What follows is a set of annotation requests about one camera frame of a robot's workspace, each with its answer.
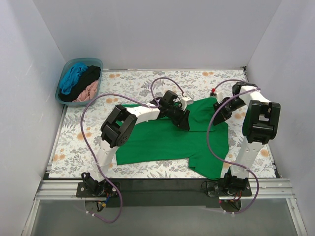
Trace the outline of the green t shirt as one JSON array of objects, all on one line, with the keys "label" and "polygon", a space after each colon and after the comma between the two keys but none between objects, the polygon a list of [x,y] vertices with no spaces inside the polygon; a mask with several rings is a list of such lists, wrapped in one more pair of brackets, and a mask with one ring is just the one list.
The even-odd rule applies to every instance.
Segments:
[{"label": "green t shirt", "polygon": [[217,179],[229,151],[228,125],[209,125],[216,99],[209,97],[188,106],[189,131],[176,127],[169,118],[137,124],[128,141],[116,152],[118,165],[149,161],[188,159],[198,174]]}]

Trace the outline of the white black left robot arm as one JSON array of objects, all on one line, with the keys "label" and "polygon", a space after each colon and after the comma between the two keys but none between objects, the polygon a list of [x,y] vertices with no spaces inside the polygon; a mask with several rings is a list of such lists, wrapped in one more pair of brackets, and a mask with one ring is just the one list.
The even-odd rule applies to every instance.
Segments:
[{"label": "white black left robot arm", "polygon": [[91,171],[81,174],[85,189],[93,196],[98,197],[105,193],[105,185],[109,183],[104,177],[118,148],[123,146],[131,136],[137,124],[157,120],[164,117],[185,131],[189,131],[188,105],[193,99],[187,96],[176,101],[178,95],[168,90],[163,97],[154,98],[147,104],[126,108],[116,105],[102,124],[101,141],[97,154],[92,154],[95,165]]}]

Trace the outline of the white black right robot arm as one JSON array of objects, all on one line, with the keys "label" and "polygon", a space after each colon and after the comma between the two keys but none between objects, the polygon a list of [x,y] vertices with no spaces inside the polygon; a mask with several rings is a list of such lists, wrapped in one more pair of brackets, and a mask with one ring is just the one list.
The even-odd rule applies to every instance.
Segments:
[{"label": "white black right robot arm", "polygon": [[221,124],[231,118],[237,109],[247,106],[242,125],[244,136],[235,164],[231,165],[223,178],[208,184],[211,196],[251,195],[248,177],[258,153],[270,140],[274,139],[279,124],[281,106],[271,102],[261,93],[256,84],[236,80],[232,87],[232,97],[223,98],[216,88],[210,95],[217,99],[213,105],[213,124]]}]

